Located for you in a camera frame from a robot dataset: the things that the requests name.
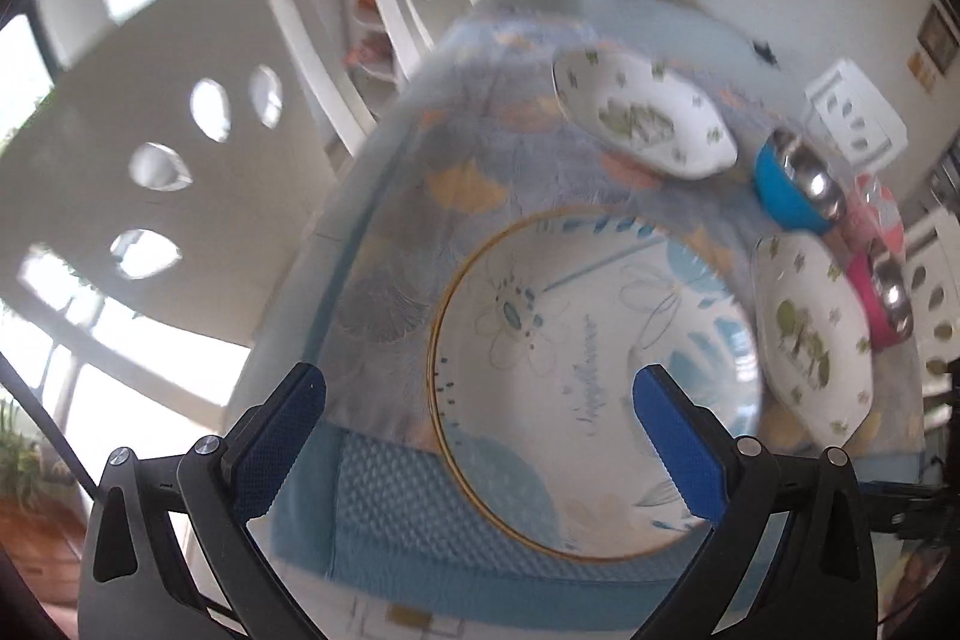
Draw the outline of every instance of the floral plate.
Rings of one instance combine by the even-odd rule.
[[[843,446],[874,400],[870,327],[853,286],[805,232],[763,239],[754,283],[767,384],[819,445]]]
[[[561,53],[553,84],[573,124],[666,175],[699,180],[736,163],[736,142],[709,97],[642,55]]]
[[[523,220],[467,262],[434,326],[428,399],[446,461],[488,520],[534,548],[654,552],[700,519],[632,409],[651,363],[732,434],[755,429],[749,321],[692,250],[632,215]]]

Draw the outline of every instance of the dining table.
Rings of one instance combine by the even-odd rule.
[[[570,124],[552,66],[558,52],[584,47],[641,53],[708,95],[736,138],[736,165],[678,180]],[[642,624],[706,531],[644,557],[589,563],[533,550],[488,523],[443,463],[428,410],[438,306],[490,237],[531,215],[589,206],[643,215],[682,238],[755,319],[752,252],[780,230],[755,194],[755,156],[775,127],[811,133],[799,124],[802,111],[803,76],[771,66],[747,34],[675,0],[477,4],[381,116],[325,205],[230,401],[228,425],[299,360],[320,367],[328,384],[325,414],[268,516],[260,540],[268,559],[491,624]],[[923,399],[912,340],[872,357],[872,369],[872,410],[846,448],[860,480],[915,482]],[[757,437],[778,453],[817,453],[769,391]],[[768,527],[734,600],[741,609],[782,523]],[[898,549],[891,539],[875,542],[883,572]]]

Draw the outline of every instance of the blue gripper pad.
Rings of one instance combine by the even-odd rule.
[[[680,491],[690,512],[706,518],[714,527],[727,510],[726,477],[721,462],[697,434],[692,421],[674,401],[671,392],[661,383],[662,374],[688,403],[690,413],[696,408],[683,396],[664,367],[644,367],[634,378],[634,413],[656,448],[656,453]]]
[[[233,517],[238,523],[265,515],[274,504],[325,405],[323,374],[315,366],[299,363],[254,415],[248,425],[253,438],[240,434],[238,440],[243,441],[237,443],[240,453],[230,475]]]

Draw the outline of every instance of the gold plate rim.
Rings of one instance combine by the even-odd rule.
[[[487,504],[477,496],[476,492],[473,490],[472,486],[469,485],[467,477],[461,472],[457,461],[453,456],[453,451],[450,450],[448,442],[446,442],[445,434],[443,433],[443,426],[440,424],[440,408],[437,405],[437,391],[433,381],[434,372],[436,371],[437,365],[437,348],[440,342],[440,326],[443,325],[443,316],[446,314],[446,310],[449,307],[450,301],[453,298],[454,293],[460,286],[460,282],[467,276],[467,273],[473,268],[474,263],[476,263],[491,247],[494,247],[496,244],[502,241],[505,237],[510,236],[510,234],[515,234],[517,231],[520,231],[532,223],[538,223],[539,220],[550,220],[551,218],[560,218],[562,215],[623,215],[623,217],[633,217],[641,218],[646,220],[640,215],[636,210],[629,209],[618,209],[616,205],[598,205],[598,204],[584,204],[579,206],[570,206],[562,207],[557,210],[548,210],[545,212],[534,213],[533,215],[528,215],[527,218],[522,218],[517,220],[515,223],[511,223],[505,229],[497,232],[487,239],[481,247],[477,248],[473,253],[470,254],[467,261],[464,261],[457,273],[453,276],[453,279],[450,281],[449,285],[446,287],[446,290],[443,292],[443,299],[440,300],[440,306],[438,307],[437,314],[434,316],[433,325],[430,329],[430,341],[427,346],[427,362],[426,362],[426,398],[427,398],[427,407],[430,410],[430,422],[433,424],[433,431],[437,437],[437,441],[440,444],[440,453],[443,455],[443,461],[448,466],[448,469],[453,474],[454,479],[459,485],[460,490],[467,495],[470,504],[473,504],[474,507],[488,520],[492,523],[498,530],[502,531],[505,535],[510,538],[517,540],[517,542],[526,545],[528,548],[532,548],[535,551],[541,552],[541,554],[550,555],[551,557],[561,558],[562,560],[574,561],[579,564],[616,564],[617,562],[629,561],[633,558],[648,557],[648,555],[654,555],[658,552],[661,552],[671,545],[675,545],[680,539],[685,537],[684,533],[678,534],[675,540],[664,542],[664,544],[645,550],[642,552],[635,552],[635,554],[626,554],[618,555],[618,557],[586,557],[585,555],[570,554],[567,551],[558,551],[555,548],[549,548],[548,546],[536,542],[536,540],[527,537],[525,534],[520,533],[519,531],[512,528],[508,525],[503,519],[496,515]],[[676,232],[672,232],[669,229],[662,227],[659,224],[651,223],[658,231],[663,232],[668,237],[677,237]],[[701,259],[713,273],[721,280],[724,280],[723,275],[721,275],[706,259],[697,254],[697,257]],[[736,302],[741,311],[743,308],[740,306],[739,302]]]

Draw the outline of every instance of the screw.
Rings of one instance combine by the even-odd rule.
[[[112,466],[118,467],[128,458],[130,458],[130,448],[117,448],[110,454],[110,458],[107,461],[109,461]]]
[[[213,453],[219,447],[220,438],[215,437],[214,434],[208,434],[206,437],[201,437],[197,440],[197,444],[193,446],[193,450],[195,453],[199,453],[200,456],[209,456],[210,453]]]
[[[741,437],[736,442],[736,449],[744,456],[760,456],[763,453],[763,446],[760,441],[752,437]]]
[[[827,448],[827,459],[835,467],[846,466],[847,462],[850,460],[847,457],[847,454],[839,448]]]

